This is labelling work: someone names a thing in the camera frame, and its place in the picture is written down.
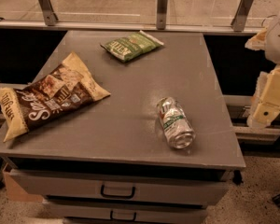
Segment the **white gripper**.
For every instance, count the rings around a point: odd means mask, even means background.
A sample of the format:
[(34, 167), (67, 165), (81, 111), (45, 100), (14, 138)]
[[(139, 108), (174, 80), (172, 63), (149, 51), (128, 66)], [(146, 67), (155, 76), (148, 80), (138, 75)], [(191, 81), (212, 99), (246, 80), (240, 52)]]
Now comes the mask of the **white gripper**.
[[(264, 50), (267, 28), (249, 38), (245, 47), (251, 50)], [(257, 79), (255, 93), (247, 118), (251, 128), (265, 128), (280, 114), (280, 64), (270, 73), (261, 72)]]

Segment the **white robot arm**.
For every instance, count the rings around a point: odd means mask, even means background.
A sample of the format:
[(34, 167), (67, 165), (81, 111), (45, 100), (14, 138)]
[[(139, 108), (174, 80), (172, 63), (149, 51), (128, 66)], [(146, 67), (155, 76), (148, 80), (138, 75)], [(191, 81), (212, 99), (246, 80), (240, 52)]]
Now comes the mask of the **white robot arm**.
[(280, 11), (268, 27), (245, 43), (245, 47), (263, 50), (265, 58), (276, 64), (271, 72), (259, 74), (247, 118), (249, 127), (265, 128), (280, 114)]

